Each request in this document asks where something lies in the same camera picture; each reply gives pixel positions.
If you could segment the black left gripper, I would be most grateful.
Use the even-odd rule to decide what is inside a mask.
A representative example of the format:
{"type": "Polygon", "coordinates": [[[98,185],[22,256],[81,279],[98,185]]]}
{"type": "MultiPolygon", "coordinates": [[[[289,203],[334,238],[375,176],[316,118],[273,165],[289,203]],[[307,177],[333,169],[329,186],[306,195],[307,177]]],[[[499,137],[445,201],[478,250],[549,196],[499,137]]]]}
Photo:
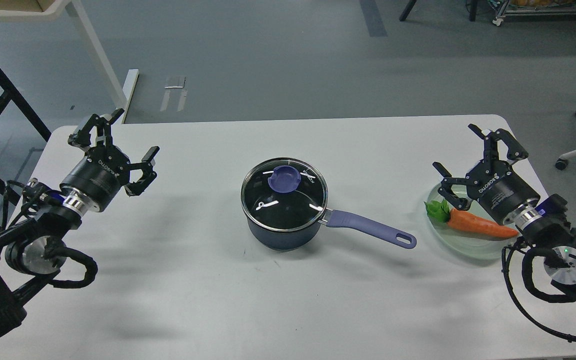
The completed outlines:
{"type": "Polygon", "coordinates": [[[78,191],[89,198],[94,212],[103,212],[122,186],[130,197],[140,196],[157,178],[154,157],[160,146],[151,146],[140,162],[130,163],[128,156],[114,146],[112,125],[123,116],[125,109],[110,114],[92,114],[69,135],[67,144],[87,150],[84,157],[62,180],[63,194],[78,191]],[[141,171],[141,177],[128,182],[131,171],[141,171]]]}

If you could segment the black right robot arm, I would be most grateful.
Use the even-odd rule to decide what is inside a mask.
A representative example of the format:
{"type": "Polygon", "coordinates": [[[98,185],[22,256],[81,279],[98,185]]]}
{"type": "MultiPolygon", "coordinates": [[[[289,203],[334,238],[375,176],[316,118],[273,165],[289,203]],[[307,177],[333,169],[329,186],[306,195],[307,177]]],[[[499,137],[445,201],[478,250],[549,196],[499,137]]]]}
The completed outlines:
{"type": "Polygon", "coordinates": [[[576,336],[537,322],[521,305],[510,279],[514,253],[522,253],[521,277],[535,298],[550,304],[576,303],[576,228],[566,217],[567,201],[541,196],[516,171],[514,163],[528,151],[505,129],[483,133],[483,155],[464,177],[454,177],[440,162],[438,194],[442,201],[425,203],[427,215],[446,226],[500,239],[515,238],[502,249],[502,274],[511,300],[521,314],[554,337],[576,342],[576,336]]]}

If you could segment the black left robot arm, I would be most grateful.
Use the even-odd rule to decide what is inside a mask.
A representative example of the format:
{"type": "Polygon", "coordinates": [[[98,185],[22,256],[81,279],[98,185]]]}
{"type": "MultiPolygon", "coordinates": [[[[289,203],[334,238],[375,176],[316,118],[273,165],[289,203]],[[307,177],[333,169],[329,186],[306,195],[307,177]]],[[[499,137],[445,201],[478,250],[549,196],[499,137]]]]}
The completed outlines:
{"type": "Polygon", "coordinates": [[[21,184],[22,207],[0,231],[0,338],[25,319],[25,305],[44,287],[82,289],[91,285],[98,264],[66,246],[64,236],[77,230],[87,212],[103,212],[120,189],[139,196],[157,178],[152,146],[139,162],[114,144],[112,125],[124,114],[92,114],[68,137],[83,151],[82,160],[52,189],[32,178],[21,184]]]}

